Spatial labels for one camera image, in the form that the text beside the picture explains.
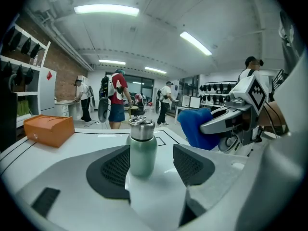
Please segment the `white ceiling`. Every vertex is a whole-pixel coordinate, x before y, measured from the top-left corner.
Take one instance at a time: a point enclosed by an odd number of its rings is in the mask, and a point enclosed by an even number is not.
[[[279,6],[275,0],[50,0],[54,25],[96,69],[114,71],[98,59],[125,61],[131,73],[162,77],[145,66],[167,71],[176,79],[196,74],[243,69],[244,60],[262,57],[265,69],[281,68]],[[140,9],[137,17],[74,13],[87,4],[120,4]],[[33,12],[43,5],[36,3]],[[212,53],[180,37],[187,31]]]

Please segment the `fluorescent light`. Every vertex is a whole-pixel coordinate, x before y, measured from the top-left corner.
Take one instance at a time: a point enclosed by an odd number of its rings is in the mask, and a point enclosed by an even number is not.
[[[180,34],[180,37],[187,40],[191,44],[193,44],[195,47],[197,47],[199,50],[201,50],[205,55],[210,56],[212,53],[198,40],[196,40],[192,35],[190,35],[187,32],[183,32]]]
[[[139,9],[116,5],[116,4],[90,4],[77,6],[74,8],[75,13],[121,13],[132,16],[137,16]]]
[[[145,67],[145,69],[147,70],[151,70],[154,72],[158,72],[158,73],[162,73],[162,74],[166,74],[167,72],[163,71],[163,70],[159,70],[159,69],[155,69],[155,68],[151,68],[151,67]]]
[[[125,65],[125,62],[119,62],[119,61],[111,61],[111,60],[98,60],[100,63],[104,63],[104,64],[120,64],[120,65]]]

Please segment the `floor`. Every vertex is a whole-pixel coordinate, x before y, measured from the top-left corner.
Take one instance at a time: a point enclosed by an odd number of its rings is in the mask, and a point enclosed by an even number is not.
[[[84,121],[74,121],[74,126],[76,128],[89,128],[89,129],[110,129],[109,123],[101,123],[98,119],[98,113],[97,111],[91,112],[90,116],[92,118],[93,122],[85,123]],[[148,119],[152,119],[155,123],[158,119],[158,114],[156,114],[153,110],[146,111],[144,114]],[[130,126],[128,124],[129,115],[127,112],[125,112],[125,118],[126,120],[122,122],[120,129],[129,129]],[[174,118],[171,116],[166,116],[166,122],[169,123],[166,127],[175,132],[177,135],[182,137],[183,139],[186,139],[186,136],[180,126],[179,123],[174,124]]]

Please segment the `blue cloth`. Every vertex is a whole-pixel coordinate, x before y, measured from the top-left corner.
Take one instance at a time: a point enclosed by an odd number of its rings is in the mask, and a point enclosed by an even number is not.
[[[124,105],[113,103],[110,107],[110,114],[108,120],[110,122],[125,121]]]
[[[178,121],[191,146],[212,150],[218,145],[220,138],[217,134],[203,134],[199,129],[200,125],[212,119],[211,111],[207,108],[188,109],[180,112]]]

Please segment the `water bottle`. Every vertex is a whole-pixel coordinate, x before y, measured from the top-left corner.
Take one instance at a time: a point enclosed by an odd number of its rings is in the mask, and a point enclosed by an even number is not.
[[[147,178],[154,169],[156,158],[155,122],[147,120],[146,116],[137,116],[129,120],[129,125],[126,144],[130,145],[130,172],[136,177]]]

